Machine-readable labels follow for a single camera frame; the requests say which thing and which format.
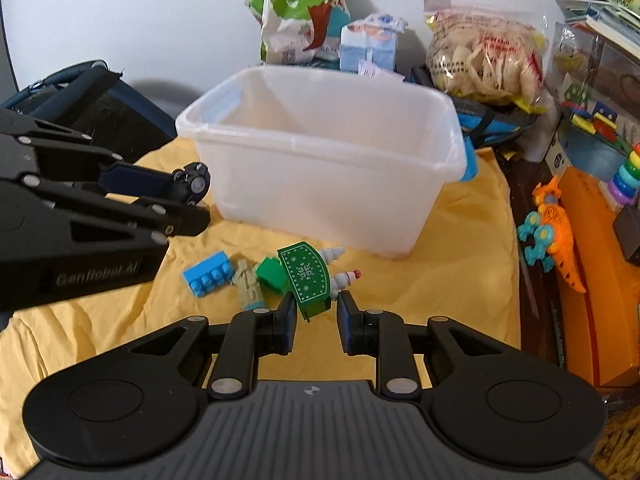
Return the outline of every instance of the colorful toy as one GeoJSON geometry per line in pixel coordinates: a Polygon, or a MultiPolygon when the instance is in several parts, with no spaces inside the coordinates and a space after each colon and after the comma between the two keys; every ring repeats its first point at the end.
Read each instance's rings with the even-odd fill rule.
{"type": "Polygon", "coordinates": [[[640,143],[634,146],[626,162],[618,168],[618,172],[609,181],[609,202],[614,208],[620,208],[636,201],[640,188],[640,143]]]}
{"type": "Polygon", "coordinates": [[[588,134],[594,135],[596,133],[596,127],[593,126],[593,123],[577,114],[573,114],[571,116],[571,124],[581,130],[584,130],[588,134]]]}
{"type": "Polygon", "coordinates": [[[344,248],[315,250],[307,242],[299,242],[278,251],[291,290],[302,317],[308,322],[313,316],[331,308],[331,300],[338,292],[351,285],[361,273],[341,272],[329,277],[327,263],[344,254],[344,248]]]}
{"type": "Polygon", "coordinates": [[[562,106],[570,103],[586,110],[589,105],[590,96],[587,88],[584,88],[580,83],[572,83],[564,92],[565,101],[562,103],[562,106]]]}
{"type": "Polygon", "coordinates": [[[291,290],[287,274],[277,258],[265,258],[260,265],[255,267],[255,275],[261,284],[268,286],[278,294],[284,294],[291,290]]]}
{"type": "Polygon", "coordinates": [[[598,101],[593,109],[593,126],[596,131],[610,142],[616,142],[617,112],[603,102],[598,101]]]}
{"type": "Polygon", "coordinates": [[[518,227],[518,239],[525,242],[527,237],[533,234],[536,244],[524,249],[528,266],[540,261],[545,272],[556,266],[568,285],[584,294],[586,289],[574,259],[574,234],[571,223],[564,208],[558,203],[562,196],[558,183],[556,175],[545,186],[538,184],[533,190],[533,201],[538,211],[529,213],[524,223],[518,227]]]}
{"type": "Polygon", "coordinates": [[[267,307],[262,297],[260,283],[258,283],[258,278],[255,275],[255,268],[250,267],[247,260],[238,261],[238,268],[231,283],[238,288],[238,300],[242,310],[267,307]]]}
{"type": "Polygon", "coordinates": [[[331,293],[329,296],[332,300],[338,299],[338,293],[341,290],[344,290],[351,283],[360,279],[362,273],[359,270],[354,270],[353,272],[339,272],[338,274],[334,274],[331,278],[331,293]]]}
{"type": "Polygon", "coordinates": [[[590,114],[586,110],[586,102],[581,101],[578,103],[574,100],[570,100],[570,97],[572,99],[582,99],[584,95],[586,95],[588,100],[588,92],[585,92],[582,96],[578,96],[576,92],[576,88],[572,89],[572,87],[569,87],[564,93],[567,101],[562,103],[563,107],[569,108],[572,112],[571,123],[588,134],[593,135],[598,133],[609,142],[615,144],[618,140],[616,135],[618,130],[618,127],[616,126],[618,113],[615,110],[612,110],[612,108],[609,108],[602,101],[597,101],[593,107],[593,113],[590,114]]]}
{"type": "Polygon", "coordinates": [[[225,285],[234,275],[234,268],[224,251],[214,254],[182,273],[194,296],[202,298],[225,285]]]}

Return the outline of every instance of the yellow toy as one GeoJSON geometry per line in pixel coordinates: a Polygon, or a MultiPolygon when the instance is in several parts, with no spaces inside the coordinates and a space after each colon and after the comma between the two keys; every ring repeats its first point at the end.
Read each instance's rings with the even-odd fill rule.
{"type": "Polygon", "coordinates": [[[588,134],[594,135],[596,133],[596,127],[593,126],[593,123],[584,117],[580,117],[580,115],[573,114],[571,117],[571,123],[588,134]]]}
{"type": "Polygon", "coordinates": [[[528,266],[538,260],[542,262],[545,272],[555,266],[573,290],[584,294],[587,290],[582,284],[574,258],[574,232],[566,211],[558,203],[562,196],[558,183],[556,175],[545,186],[538,184],[533,190],[533,202],[538,211],[529,213],[524,224],[518,227],[518,239],[524,242],[533,234],[536,241],[535,246],[524,249],[528,266]]]}

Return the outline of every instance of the wooden table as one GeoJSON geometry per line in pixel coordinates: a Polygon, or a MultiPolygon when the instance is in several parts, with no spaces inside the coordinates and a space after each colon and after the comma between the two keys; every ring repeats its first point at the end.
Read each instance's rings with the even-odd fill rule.
{"type": "MultiPolygon", "coordinates": [[[[551,173],[544,162],[535,164],[519,160],[503,167],[511,188],[511,208],[516,225],[523,223],[528,213],[535,210],[531,192],[539,182],[546,183],[551,173]]],[[[559,329],[562,330],[560,295],[556,273],[545,274],[540,263],[526,267],[520,261],[520,325],[522,349],[544,361],[559,364],[558,345],[554,331],[552,308],[557,309],[559,329]]]]}

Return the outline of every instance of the yellow cloth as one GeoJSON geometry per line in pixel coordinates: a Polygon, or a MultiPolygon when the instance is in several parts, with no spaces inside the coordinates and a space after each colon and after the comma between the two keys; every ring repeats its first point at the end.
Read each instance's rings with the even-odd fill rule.
{"type": "MultiPolygon", "coordinates": [[[[147,155],[141,164],[171,171],[197,159],[191,141],[177,139],[147,155]]],[[[518,346],[518,256],[509,190],[493,155],[479,157],[478,163],[475,180],[443,188],[407,259],[385,260],[347,250],[331,268],[361,270],[362,278],[350,288],[360,308],[390,310],[415,324],[437,314],[449,316],[518,346]]],[[[300,241],[254,225],[223,221],[214,207],[211,210],[212,223],[203,234],[171,240],[153,283],[21,311],[0,333],[0,456],[15,475],[24,475],[37,461],[21,419],[24,399],[37,382],[193,314],[203,314],[211,323],[229,322],[239,311],[235,288],[226,286],[198,300],[184,283],[182,271],[219,250],[231,258],[242,254],[259,262],[300,241]]],[[[310,243],[327,246],[318,240],[310,243]]],[[[266,291],[265,298],[270,306],[278,302],[266,291]]],[[[423,385],[428,386],[424,366],[420,369],[423,385]]],[[[373,376],[372,358],[342,353],[335,309],[309,324],[299,316],[293,353],[260,360],[260,377],[268,379],[373,376]]]]}

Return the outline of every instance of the orange box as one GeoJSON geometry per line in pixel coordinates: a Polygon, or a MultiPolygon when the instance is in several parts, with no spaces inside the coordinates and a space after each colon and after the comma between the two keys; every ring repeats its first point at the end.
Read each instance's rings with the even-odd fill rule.
{"type": "Polygon", "coordinates": [[[616,213],[598,183],[573,166],[562,176],[560,203],[588,292],[558,282],[568,370],[594,386],[618,388],[640,381],[640,267],[625,261],[613,231],[616,213]]]}

